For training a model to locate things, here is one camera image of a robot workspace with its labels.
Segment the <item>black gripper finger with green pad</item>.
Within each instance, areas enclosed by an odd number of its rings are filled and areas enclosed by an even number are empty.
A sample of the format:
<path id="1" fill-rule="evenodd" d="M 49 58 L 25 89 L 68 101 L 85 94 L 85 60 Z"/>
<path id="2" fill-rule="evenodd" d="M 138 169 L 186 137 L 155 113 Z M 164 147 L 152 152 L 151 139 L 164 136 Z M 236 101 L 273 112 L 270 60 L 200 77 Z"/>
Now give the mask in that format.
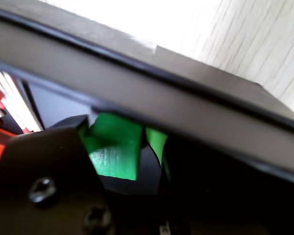
<path id="1" fill-rule="evenodd" d="M 74 127 L 23 134 L 0 159 L 0 235 L 113 235 L 99 176 Z"/>
<path id="2" fill-rule="evenodd" d="M 146 129 L 146 140 L 160 165 L 156 193 L 207 194 L 211 192 L 210 148 L 151 128 Z"/>

